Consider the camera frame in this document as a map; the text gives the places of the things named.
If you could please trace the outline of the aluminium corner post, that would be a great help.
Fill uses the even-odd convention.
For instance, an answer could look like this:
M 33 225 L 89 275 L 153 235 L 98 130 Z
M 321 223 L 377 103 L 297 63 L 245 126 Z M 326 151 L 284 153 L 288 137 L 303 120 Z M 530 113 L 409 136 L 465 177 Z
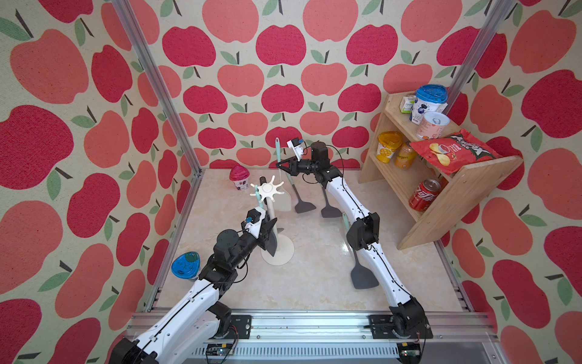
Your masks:
M 462 64 L 457 68 L 453 77 L 453 82 L 448 89 L 448 106 L 444 110 L 446 115 L 454 106 L 457 98 L 462 92 L 463 87 L 469 81 L 474 70 L 477 68 L 477 64 L 483 57 L 488 46 L 493 41 L 493 38 L 497 34 L 500 26 L 513 12 L 513 7 L 516 3 L 517 1 L 510 0 L 500 0 L 493 2 L 492 8 L 489 10 L 485 18 L 483 27 L 478 31 L 476 39 L 471 45 L 471 48 L 469 49 L 464 62 L 462 62 Z
M 186 128 L 183 125 L 179 112 L 174 106 L 162 73 L 159 71 L 159 67 L 150 52 L 149 44 L 140 28 L 139 21 L 137 20 L 136 13 L 133 11 L 130 1 L 114 0 L 112 3 L 116 14 L 120 18 L 121 24 L 132 43 L 133 49 L 141 62 L 145 74 L 149 79 L 152 90 L 170 122 L 180 147 L 183 149 L 184 155 L 186 156 L 186 160 L 189 162 L 189 165 L 193 170 L 193 176 L 195 178 L 201 178 L 203 176 L 201 165 L 191 143 L 189 142 Z

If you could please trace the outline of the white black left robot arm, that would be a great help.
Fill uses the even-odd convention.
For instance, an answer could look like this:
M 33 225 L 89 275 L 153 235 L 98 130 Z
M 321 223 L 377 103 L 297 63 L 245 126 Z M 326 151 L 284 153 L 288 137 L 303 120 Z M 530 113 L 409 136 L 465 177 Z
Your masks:
M 237 267 L 256 247 L 266 250 L 277 219 L 256 223 L 248 217 L 240 232 L 222 231 L 214 253 L 188 293 L 138 338 L 119 341 L 110 363 L 182 363 L 207 340 L 230 330 L 231 309 L 220 302 L 238 276 Z

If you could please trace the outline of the orange schweppes can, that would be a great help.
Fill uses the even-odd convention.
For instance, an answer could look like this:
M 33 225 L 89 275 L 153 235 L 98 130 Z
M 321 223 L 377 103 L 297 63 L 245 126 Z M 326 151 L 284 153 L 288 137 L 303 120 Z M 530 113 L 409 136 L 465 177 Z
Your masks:
M 412 167 L 418 153 L 411 147 L 410 142 L 404 143 L 395 160 L 395 166 L 404 171 Z

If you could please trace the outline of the red chips bag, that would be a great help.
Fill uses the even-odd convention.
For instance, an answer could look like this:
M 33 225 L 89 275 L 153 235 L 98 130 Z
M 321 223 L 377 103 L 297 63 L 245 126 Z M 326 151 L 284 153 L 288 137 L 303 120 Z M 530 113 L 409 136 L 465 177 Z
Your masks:
M 421 158 L 448 176 L 463 166 L 501 158 L 492 147 L 465 129 L 440 139 L 413 142 L 410 146 Z

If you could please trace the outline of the small green white carton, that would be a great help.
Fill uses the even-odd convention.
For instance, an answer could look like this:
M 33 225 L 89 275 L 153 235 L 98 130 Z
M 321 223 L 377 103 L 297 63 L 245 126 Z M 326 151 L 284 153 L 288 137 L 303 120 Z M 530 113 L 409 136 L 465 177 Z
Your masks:
M 400 102 L 400 112 L 402 114 L 411 114 L 414 108 L 415 100 L 415 95 L 404 95 Z

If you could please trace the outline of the pink lid yogurt cup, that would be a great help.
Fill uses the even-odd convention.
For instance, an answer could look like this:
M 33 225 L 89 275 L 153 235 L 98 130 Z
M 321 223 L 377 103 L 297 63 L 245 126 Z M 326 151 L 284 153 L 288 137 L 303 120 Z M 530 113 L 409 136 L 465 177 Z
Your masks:
M 246 190 L 249 187 L 250 171 L 242 165 L 236 165 L 230 170 L 229 179 L 236 189 Z

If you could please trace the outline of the aluminium corner post left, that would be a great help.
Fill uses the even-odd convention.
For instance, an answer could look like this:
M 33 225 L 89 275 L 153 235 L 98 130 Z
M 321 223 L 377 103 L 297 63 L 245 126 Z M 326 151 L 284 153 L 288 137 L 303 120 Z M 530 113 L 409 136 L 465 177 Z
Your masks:
M 201 178 L 203 176 L 201 165 L 191 143 L 189 142 L 186 128 L 183 125 L 179 112 L 174 106 L 162 73 L 159 71 L 159 67 L 150 52 L 149 44 L 140 28 L 139 21 L 137 20 L 136 13 L 133 11 L 130 1 L 114 0 L 112 3 L 116 14 L 120 18 L 121 24 L 132 43 L 133 49 L 141 62 L 145 74 L 149 79 L 152 90 L 170 122 L 180 147 L 183 149 L 184 155 L 186 156 L 186 160 L 189 162 L 189 165 L 193 170 L 193 176 L 195 178 Z

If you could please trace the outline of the white utensil rack stand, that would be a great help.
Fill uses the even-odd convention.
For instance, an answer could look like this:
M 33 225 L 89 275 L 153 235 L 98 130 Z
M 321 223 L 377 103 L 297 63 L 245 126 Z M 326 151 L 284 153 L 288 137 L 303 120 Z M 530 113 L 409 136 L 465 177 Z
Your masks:
M 256 196 L 260 200 L 259 205 L 265 207 L 268 218 L 276 218 L 277 211 L 274 208 L 275 196 L 280 192 L 277 191 L 278 183 L 274 181 L 274 176 L 271 177 L 270 181 L 267 181 L 265 176 L 259 178 L 259 183 L 257 185 L 251 184 L 256 190 Z M 295 247 L 288 236 L 282 234 L 278 225 L 275 225 L 277 229 L 277 251 L 274 256 L 269 253 L 262 253 L 262 257 L 269 265 L 281 266 L 287 264 L 293 257 L 295 252 Z

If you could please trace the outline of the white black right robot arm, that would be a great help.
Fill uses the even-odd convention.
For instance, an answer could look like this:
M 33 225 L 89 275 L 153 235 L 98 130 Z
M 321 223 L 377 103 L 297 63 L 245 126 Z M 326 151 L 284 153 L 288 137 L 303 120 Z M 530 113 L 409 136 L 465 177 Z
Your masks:
M 428 338 L 430 324 L 424 308 L 405 288 L 379 243 L 380 216 L 366 209 L 354 196 L 342 171 L 331 164 L 325 143 L 317 141 L 310 145 L 310 159 L 303 157 L 304 140 L 294 138 L 287 142 L 287 147 L 295 156 L 278 162 L 277 167 L 291 176 L 314 175 L 345 212 L 349 223 L 347 243 L 355 253 L 362 253 L 390 305 L 392 318 L 387 327 L 398 338 Z

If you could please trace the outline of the red cola can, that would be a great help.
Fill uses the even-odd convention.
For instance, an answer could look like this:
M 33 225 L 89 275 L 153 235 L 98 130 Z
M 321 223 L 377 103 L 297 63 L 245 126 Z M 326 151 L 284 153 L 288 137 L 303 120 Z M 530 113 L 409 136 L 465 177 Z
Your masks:
M 442 190 L 436 179 L 426 179 L 421 182 L 409 199 L 409 206 L 418 212 L 424 212 L 436 200 Z

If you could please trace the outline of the pink tin can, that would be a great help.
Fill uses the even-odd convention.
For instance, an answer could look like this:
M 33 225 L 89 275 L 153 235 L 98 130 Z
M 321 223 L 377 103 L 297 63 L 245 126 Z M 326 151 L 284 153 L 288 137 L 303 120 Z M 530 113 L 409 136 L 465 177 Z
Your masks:
M 443 136 L 450 121 L 450 118 L 442 113 L 425 112 L 418 125 L 416 135 L 421 140 L 438 139 Z

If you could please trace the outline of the grey slotted utensil mint handle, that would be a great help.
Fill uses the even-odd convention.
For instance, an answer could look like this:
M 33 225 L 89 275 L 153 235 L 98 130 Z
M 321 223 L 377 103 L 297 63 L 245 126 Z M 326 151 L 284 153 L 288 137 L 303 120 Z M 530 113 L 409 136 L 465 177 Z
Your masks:
M 361 247 L 360 243 L 360 230 L 361 224 L 356 222 L 355 224 L 351 224 L 347 214 L 343 214 L 344 224 L 347 229 L 346 239 L 348 245 L 351 247 L 353 252 L 355 265 L 352 269 L 350 276 L 352 279 L 353 287 L 356 290 L 367 290 L 371 288 L 375 288 L 379 286 L 379 282 L 376 279 L 374 273 L 369 269 L 364 267 L 359 262 L 359 256 L 357 253 L 358 248 Z

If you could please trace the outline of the blue plastic bowl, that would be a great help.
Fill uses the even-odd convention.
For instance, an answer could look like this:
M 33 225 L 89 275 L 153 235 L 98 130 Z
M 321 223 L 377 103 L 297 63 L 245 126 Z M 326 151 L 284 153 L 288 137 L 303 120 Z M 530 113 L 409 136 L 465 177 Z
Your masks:
M 200 271 L 200 256 L 197 252 L 186 252 L 171 265 L 172 274 L 183 280 L 196 280 Z

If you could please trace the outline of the aluminium corner post right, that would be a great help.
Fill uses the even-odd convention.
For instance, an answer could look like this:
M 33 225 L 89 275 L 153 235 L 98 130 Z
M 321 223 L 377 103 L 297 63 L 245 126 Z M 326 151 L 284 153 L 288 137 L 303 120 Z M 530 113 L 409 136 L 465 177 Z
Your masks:
M 500 0 L 493 2 L 492 8 L 489 10 L 485 18 L 483 27 L 478 31 L 476 39 L 471 45 L 471 48 L 469 49 L 464 62 L 462 62 L 462 64 L 457 68 L 453 77 L 453 82 L 448 89 L 448 106 L 444 110 L 446 115 L 454 106 L 457 98 L 462 92 L 463 87 L 469 81 L 474 70 L 477 68 L 477 64 L 483 57 L 488 46 L 493 41 L 493 38 L 497 34 L 500 26 L 513 12 L 513 7 L 516 3 L 517 1 L 510 0 Z

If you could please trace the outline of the yellow mango cup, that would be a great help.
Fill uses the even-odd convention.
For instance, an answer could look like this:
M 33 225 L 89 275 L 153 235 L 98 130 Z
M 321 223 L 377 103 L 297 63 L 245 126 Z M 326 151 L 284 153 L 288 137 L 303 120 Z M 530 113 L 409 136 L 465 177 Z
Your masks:
M 376 158 L 383 164 L 390 163 L 393 155 L 403 144 L 403 136 L 397 131 L 387 131 L 377 137 Z

